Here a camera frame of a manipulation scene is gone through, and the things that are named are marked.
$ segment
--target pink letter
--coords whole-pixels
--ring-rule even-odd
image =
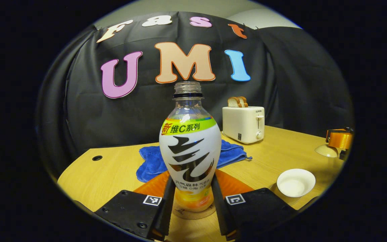
[[[208,18],[192,17],[189,20],[191,20],[190,24],[196,27],[210,28],[212,26],[212,23],[210,23]]]
[[[118,59],[108,61],[101,66],[102,90],[104,95],[109,98],[120,98],[134,90],[138,78],[138,58],[142,55],[143,52],[137,51],[125,55],[123,58],[126,61],[126,82],[122,86],[116,86],[114,84],[114,67],[119,62]]]

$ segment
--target plastic bottle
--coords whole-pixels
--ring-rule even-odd
[[[221,134],[202,107],[200,83],[175,84],[175,108],[159,133],[159,147],[176,185],[175,202],[190,211],[206,210],[214,201],[211,181],[219,161]]]

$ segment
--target black brushstroke logo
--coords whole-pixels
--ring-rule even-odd
[[[198,144],[199,142],[204,140],[204,139],[200,139],[198,141],[194,141],[192,143],[185,144],[185,143],[187,143],[189,141],[189,138],[177,137],[177,136],[173,136],[173,137],[178,140],[178,143],[175,146],[168,146],[168,148],[174,154],[178,154],[178,153],[181,153],[181,152],[183,152],[185,150],[188,150],[189,148],[194,147],[196,144]],[[189,154],[186,154],[186,155],[173,156],[173,158],[177,162],[182,162],[182,161],[185,161],[185,160],[195,156],[195,153],[198,152],[198,151],[199,150],[196,150],[196,151],[194,151],[192,153],[189,153]],[[183,174],[183,179],[185,181],[187,181],[187,182],[197,182],[197,181],[200,181],[200,180],[206,178],[206,176],[211,172],[215,160],[213,159],[213,161],[211,162],[210,166],[201,175],[199,175],[199,176],[190,176],[190,174],[195,169],[195,167],[197,167],[207,157],[207,155],[209,155],[209,154],[210,154],[210,152],[208,152],[207,154],[201,156],[200,158],[198,158],[198,159],[196,159],[194,161],[191,161],[191,162],[188,162],[188,163],[185,163],[185,164],[169,164],[169,165],[175,171],[186,170],[184,172],[184,174]]]

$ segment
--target orange letter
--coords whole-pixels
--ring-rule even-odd
[[[161,53],[161,72],[156,77],[157,83],[170,83],[177,80],[177,75],[172,73],[173,64],[184,80],[189,78],[193,65],[195,65],[195,73],[192,77],[195,80],[213,81],[216,78],[210,65],[209,52],[212,50],[210,46],[195,44],[188,55],[185,55],[173,42],[157,43],[155,48]]]
[[[99,42],[101,42],[101,41],[104,41],[104,40],[106,40],[106,39],[109,39],[109,38],[113,37],[113,36],[114,36],[113,33],[114,33],[115,31],[116,31],[116,32],[121,31],[125,25],[128,25],[128,24],[130,24],[130,23],[132,23],[132,22],[133,22],[133,20],[131,19],[131,20],[128,20],[128,21],[126,21],[126,22],[120,23],[120,24],[118,24],[118,25],[109,27],[109,28],[107,29],[106,33],[101,37],[101,39],[97,40],[97,43],[99,43]]]
[[[234,31],[234,33],[236,35],[238,35],[238,37],[241,37],[243,39],[247,39],[247,36],[241,33],[241,31],[244,32],[244,30],[242,28],[240,28],[238,25],[228,24],[228,26],[232,27],[232,31]]]

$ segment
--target bread slice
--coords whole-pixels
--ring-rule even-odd
[[[230,108],[241,108],[240,100],[234,96],[228,98],[228,107]]]
[[[241,104],[241,107],[242,107],[242,108],[247,108],[247,107],[249,107],[249,105],[247,104],[247,100],[246,100],[245,97],[243,97],[243,96],[238,96],[237,98],[238,98],[238,100],[240,101],[240,104]]]

